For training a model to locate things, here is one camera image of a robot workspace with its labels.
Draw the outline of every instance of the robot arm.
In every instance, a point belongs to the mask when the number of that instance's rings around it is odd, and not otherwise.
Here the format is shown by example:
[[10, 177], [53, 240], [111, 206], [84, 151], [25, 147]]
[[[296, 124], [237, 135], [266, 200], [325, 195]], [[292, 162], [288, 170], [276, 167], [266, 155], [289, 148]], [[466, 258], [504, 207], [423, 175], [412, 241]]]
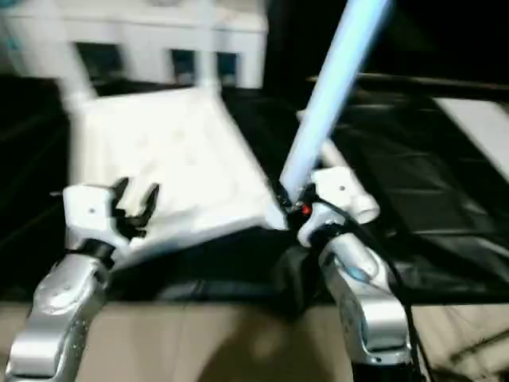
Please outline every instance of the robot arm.
[[92, 320], [103, 307], [114, 252], [125, 254], [130, 240], [144, 236], [159, 187], [148, 193], [138, 216], [116, 206], [128, 185], [112, 188], [73, 185], [64, 190], [65, 220], [80, 238], [39, 283], [24, 329], [14, 340], [6, 369], [12, 382], [76, 378]]

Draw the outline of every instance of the beige surface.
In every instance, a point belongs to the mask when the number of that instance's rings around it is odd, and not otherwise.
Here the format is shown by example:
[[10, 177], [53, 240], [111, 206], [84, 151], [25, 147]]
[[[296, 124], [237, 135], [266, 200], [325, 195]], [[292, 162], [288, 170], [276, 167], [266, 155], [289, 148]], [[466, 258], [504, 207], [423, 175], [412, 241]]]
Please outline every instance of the beige surface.
[[[26, 307], [0, 308], [2, 365]], [[288, 325], [254, 308], [107, 306], [96, 318], [78, 381], [352, 380], [339, 314], [310, 310]]]
[[[0, 362], [27, 306], [0, 306]], [[509, 306], [414, 309], [435, 367], [496, 380], [509, 367], [509, 339], [453, 362], [454, 353], [509, 328]], [[294, 324], [240, 306], [108, 305], [91, 329], [78, 381], [241, 382], [352, 380], [335, 307]]]

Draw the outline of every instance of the cable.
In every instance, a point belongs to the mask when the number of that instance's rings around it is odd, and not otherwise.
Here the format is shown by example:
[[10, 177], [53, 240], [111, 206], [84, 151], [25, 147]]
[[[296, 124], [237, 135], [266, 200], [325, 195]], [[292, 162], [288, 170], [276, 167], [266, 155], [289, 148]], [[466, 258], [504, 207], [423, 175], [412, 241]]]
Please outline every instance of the cable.
[[[402, 292], [402, 304], [403, 308], [405, 310], [407, 319], [408, 319], [408, 326], [409, 326], [409, 339], [410, 339], [410, 357], [412, 359], [412, 363], [414, 364], [414, 367], [416, 370], [420, 370], [420, 363], [419, 363], [419, 354], [418, 354], [418, 347], [419, 347], [419, 340], [418, 340], [418, 333], [417, 329], [415, 328], [414, 324], [414, 316], [412, 315], [412, 307], [410, 304], [410, 299], [408, 297], [408, 290], [406, 288], [405, 283], [403, 282], [403, 279], [401, 277], [401, 274], [399, 273], [398, 269], [394, 265], [394, 262], [390, 259], [390, 256], [385, 252], [385, 250], [382, 248], [382, 245], [378, 243], [378, 241], [373, 237], [373, 235], [365, 228], [363, 227], [356, 219], [352, 217], [347, 211], [337, 207], [333, 203], [326, 201], [325, 199], [322, 199], [321, 197], [317, 196], [315, 194], [315, 198], [318, 203], [321, 203], [323, 205], [328, 206], [332, 211], [338, 213], [340, 216], [342, 216], [345, 220], [345, 223], [350, 223], [355, 226], [355, 228], [362, 233], [362, 235], [365, 236], [366, 239], [369, 239], [371, 242], [370, 247], [375, 252], [380, 254], [383, 258], [383, 260], [387, 263], [387, 265], [390, 268], [390, 271], [392, 272], [394, 279], [396, 283], [398, 284], [398, 289]], [[421, 346], [421, 352], [422, 356], [425, 360], [428, 359], [427, 355], [425, 354], [424, 348]], [[429, 362], [425, 362], [425, 368], [429, 376], [430, 382], [435, 382], [433, 375], [431, 373], [431, 369], [429, 368]]]

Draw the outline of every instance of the black surface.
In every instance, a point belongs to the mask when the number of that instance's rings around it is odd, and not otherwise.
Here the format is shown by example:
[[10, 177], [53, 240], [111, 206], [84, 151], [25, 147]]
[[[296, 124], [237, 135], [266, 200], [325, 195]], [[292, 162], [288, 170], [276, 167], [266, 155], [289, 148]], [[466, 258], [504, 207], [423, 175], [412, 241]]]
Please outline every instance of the black surface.
[[[11, 93], [12, 110], [4, 113], [10, 123], [1, 141], [4, 162], [20, 165], [19, 171], [7, 169], [13, 181], [3, 186], [9, 203], [2, 207], [9, 217], [0, 241], [8, 269], [2, 275], [2, 297], [16, 301], [31, 299], [64, 246], [63, 209], [49, 192], [67, 181], [68, 121], [60, 102], [47, 96], [56, 91], [54, 85], [28, 81], [23, 86], [31, 92], [17, 84]], [[108, 92], [125, 86], [137, 92], [149, 85], [111, 86]], [[277, 180], [298, 126], [296, 110], [257, 91], [229, 89], [223, 99], [262, 168]], [[37, 122], [26, 122], [32, 119]], [[37, 126], [47, 127], [45, 133]], [[509, 185], [432, 101], [357, 92], [333, 139], [381, 206], [381, 216], [368, 227], [397, 263], [413, 303], [508, 300]], [[34, 163], [34, 157], [41, 160]], [[27, 177], [19, 176], [25, 172]], [[288, 290], [274, 281], [274, 270], [295, 245], [285, 232], [244, 230], [120, 271], [111, 297], [278, 306]], [[310, 279], [299, 268], [307, 263], [306, 258], [297, 265], [289, 262], [294, 275], [305, 276], [294, 279], [290, 289]], [[306, 298], [330, 301], [321, 281], [313, 284], [317, 293], [306, 292]]]
[[354, 382], [376, 380], [380, 382], [421, 382], [409, 364], [379, 366], [352, 363]]
[[[509, 62], [503, 47], [508, 46], [509, 35], [502, 3], [393, 3], [393, 12], [367, 59], [365, 72], [474, 81], [490, 84], [490, 88], [495, 84], [497, 96], [507, 99]], [[306, 105], [313, 88], [309, 78], [321, 69], [345, 4], [346, 0], [318, 1], [313, 6], [305, 0], [268, 2], [264, 88], [272, 96], [299, 107]], [[435, 85], [432, 91], [465, 96], [446, 85]]]
[[[238, 93], [225, 92], [225, 104], [276, 181], [297, 110]], [[509, 185], [433, 101], [357, 92], [333, 140], [380, 204], [369, 229], [397, 263], [412, 303], [508, 301]]]
[[0, 76], [0, 295], [23, 298], [63, 255], [69, 122], [50, 80]]

